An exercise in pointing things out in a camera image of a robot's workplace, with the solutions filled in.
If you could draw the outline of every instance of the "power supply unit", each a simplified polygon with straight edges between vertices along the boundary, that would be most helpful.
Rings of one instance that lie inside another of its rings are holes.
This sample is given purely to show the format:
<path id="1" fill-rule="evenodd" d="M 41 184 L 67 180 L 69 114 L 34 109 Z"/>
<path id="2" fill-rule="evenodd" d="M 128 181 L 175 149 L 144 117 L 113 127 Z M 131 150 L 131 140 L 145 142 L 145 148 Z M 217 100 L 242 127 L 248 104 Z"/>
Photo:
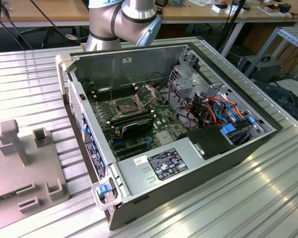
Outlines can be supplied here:
<path id="1" fill-rule="evenodd" d="M 256 55 L 244 56 L 239 61 L 238 69 L 242 73 L 245 73 L 255 59 L 256 59 Z M 278 59 L 275 59 L 270 55 L 265 55 L 257 64 L 257 66 L 255 67 L 255 69 L 253 70 L 249 78 L 255 79 L 263 83 L 272 82 L 273 76 L 275 76 L 278 73 L 278 71 L 282 66 L 283 66 L 283 63 Z"/>

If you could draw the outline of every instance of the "wooden table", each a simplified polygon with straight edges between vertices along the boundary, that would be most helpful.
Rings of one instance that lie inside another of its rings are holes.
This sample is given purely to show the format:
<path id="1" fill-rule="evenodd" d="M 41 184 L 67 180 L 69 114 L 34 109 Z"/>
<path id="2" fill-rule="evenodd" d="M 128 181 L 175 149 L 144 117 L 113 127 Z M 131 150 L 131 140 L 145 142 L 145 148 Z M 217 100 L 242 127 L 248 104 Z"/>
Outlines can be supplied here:
<path id="1" fill-rule="evenodd" d="M 293 5 L 294 0 L 285 0 Z M 293 8 L 298 7 L 298 0 Z M 251 9 L 240 14 L 236 19 L 236 26 L 222 50 L 222 56 L 226 57 L 233 43 L 238 37 L 245 23 L 249 22 L 294 22 L 294 26 L 298 26 L 298 15 L 291 17 L 290 14 L 285 16 L 271 17 L 257 7 L 259 5 L 249 4 Z M 197 6 L 186 0 L 184 7 L 166 6 L 163 9 L 163 23 L 224 23 L 227 20 L 227 14 L 216 13 L 211 10 L 210 5 L 204 7 Z"/>
<path id="2" fill-rule="evenodd" d="M 89 12 L 81 0 L 34 0 L 41 10 L 57 26 L 89 25 Z M 51 23 L 29 0 L 10 0 L 10 17 L 17 27 L 51 26 Z M 7 27 L 11 25 L 5 17 L 1 20 Z"/>
<path id="3" fill-rule="evenodd" d="M 34 0 L 42 11 L 57 26 L 83 26 L 89 25 L 89 13 L 81 0 Z M 298 7 L 298 0 L 285 0 L 294 7 Z M 34 7 L 29 0 L 10 0 L 7 7 L 10 11 L 12 21 L 17 27 L 40 27 L 51 26 L 46 18 Z M 295 22 L 298 26 L 298 15 L 271 17 L 257 9 L 258 5 L 251 4 L 251 10 L 245 11 L 238 16 L 230 38 L 225 45 L 222 55 L 225 57 L 239 35 L 243 25 L 248 22 Z M 224 23 L 227 14 L 216 13 L 209 5 L 200 7 L 186 0 L 184 7 L 166 6 L 163 9 L 162 22 L 172 23 Z"/>

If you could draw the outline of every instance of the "aluminum extrusion table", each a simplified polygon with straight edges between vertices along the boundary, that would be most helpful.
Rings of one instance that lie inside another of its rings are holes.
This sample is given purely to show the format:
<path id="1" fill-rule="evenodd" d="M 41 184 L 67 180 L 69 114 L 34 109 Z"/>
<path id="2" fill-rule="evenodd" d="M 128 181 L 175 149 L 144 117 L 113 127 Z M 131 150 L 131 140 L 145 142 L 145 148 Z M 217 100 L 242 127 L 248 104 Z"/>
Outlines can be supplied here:
<path id="1" fill-rule="evenodd" d="M 294 27 L 294 26 L 291 26 L 291 27 L 277 27 L 274 30 L 274 32 L 272 33 L 272 35 L 269 37 L 269 39 L 267 40 L 267 42 L 265 43 L 263 48 L 258 53 L 256 59 L 252 62 L 252 64 L 249 66 L 249 68 L 245 72 L 245 75 L 247 77 L 249 77 L 251 75 L 251 73 L 253 72 L 253 70 L 255 69 L 255 67 L 257 66 L 257 64 L 259 63 L 259 61 L 261 60 L 261 58 L 265 54 L 265 52 L 269 49 L 271 44 L 275 41 L 275 39 L 278 36 L 281 36 L 284 39 L 279 44 L 279 46 L 276 48 L 274 53 L 272 54 L 273 57 L 276 57 L 279 54 L 279 52 L 283 49 L 283 47 L 285 46 L 285 44 L 287 42 L 292 43 L 293 45 L 298 47 L 298 27 Z"/>
<path id="2" fill-rule="evenodd" d="M 70 199 L 0 229 L 1 237 L 294 237 L 298 235 L 298 122 L 197 38 L 193 42 L 271 114 L 284 130 L 239 166 L 115 231 L 90 192 L 90 179 L 59 92 L 54 57 L 81 48 L 0 54 L 0 120 L 15 118 L 20 134 L 53 133 Z M 212 73 L 201 68 L 205 76 Z"/>

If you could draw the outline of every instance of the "chipset heatsink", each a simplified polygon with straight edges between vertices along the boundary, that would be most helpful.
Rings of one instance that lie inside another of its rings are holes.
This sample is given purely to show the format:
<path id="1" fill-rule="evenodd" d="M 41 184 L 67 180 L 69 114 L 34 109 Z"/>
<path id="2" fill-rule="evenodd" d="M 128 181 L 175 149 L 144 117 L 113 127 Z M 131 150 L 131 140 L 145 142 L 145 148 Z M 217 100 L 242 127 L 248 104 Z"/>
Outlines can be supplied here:
<path id="1" fill-rule="evenodd" d="M 174 138 L 167 130 L 158 132 L 155 137 L 161 145 L 166 145 L 174 141 Z"/>

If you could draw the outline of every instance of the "motherboard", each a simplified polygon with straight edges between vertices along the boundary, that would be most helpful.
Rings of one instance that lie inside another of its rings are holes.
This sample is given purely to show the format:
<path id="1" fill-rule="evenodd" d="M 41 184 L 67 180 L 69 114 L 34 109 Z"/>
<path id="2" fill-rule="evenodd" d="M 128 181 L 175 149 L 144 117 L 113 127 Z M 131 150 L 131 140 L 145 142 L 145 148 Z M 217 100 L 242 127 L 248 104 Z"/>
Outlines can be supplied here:
<path id="1" fill-rule="evenodd" d="M 118 161 L 171 143 L 190 129 L 166 97 L 165 87 L 154 83 L 92 91 L 89 102 Z"/>

